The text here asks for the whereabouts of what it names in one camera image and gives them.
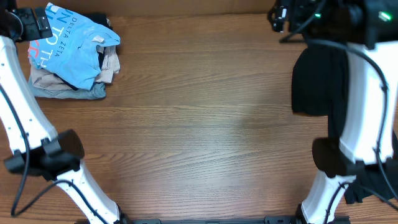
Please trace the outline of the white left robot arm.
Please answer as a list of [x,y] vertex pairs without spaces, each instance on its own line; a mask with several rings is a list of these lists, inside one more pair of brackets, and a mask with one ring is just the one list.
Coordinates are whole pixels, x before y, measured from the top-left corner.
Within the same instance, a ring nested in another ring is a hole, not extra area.
[[[10,173],[22,176],[11,216],[21,215],[57,186],[76,203],[88,223],[130,223],[90,174],[77,133],[72,129],[58,133],[29,89],[16,43],[49,35],[44,9],[19,8],[15,1],[1,1],[1,121],[12,151],[4,165]],[[28,176],[43,177],[51,184],[18,210]]]

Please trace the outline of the light blue t-shirt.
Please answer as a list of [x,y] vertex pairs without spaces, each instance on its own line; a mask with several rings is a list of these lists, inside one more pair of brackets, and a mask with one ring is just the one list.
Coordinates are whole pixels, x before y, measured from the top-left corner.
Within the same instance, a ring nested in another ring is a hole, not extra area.
[[97,46],[120,44],[111,29],[51,2],[45,8],[51,35],[30,43],[31,65],[57,74],[72,86],[89,90],[100,74]]

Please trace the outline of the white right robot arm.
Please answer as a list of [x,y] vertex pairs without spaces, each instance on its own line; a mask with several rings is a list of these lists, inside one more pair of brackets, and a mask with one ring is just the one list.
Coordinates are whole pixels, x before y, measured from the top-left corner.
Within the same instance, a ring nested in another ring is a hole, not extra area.
[[397,100],[397,2],[276,0],[272,29],[303,34],[309,46],[348,54],[349,89],[345,126],[339,138],[318,138],[312,154],[318,169],[307,198],[285,223],[348,223],[335,217],[346,189],[376,166],[388,182],[397,175],[392,130]]

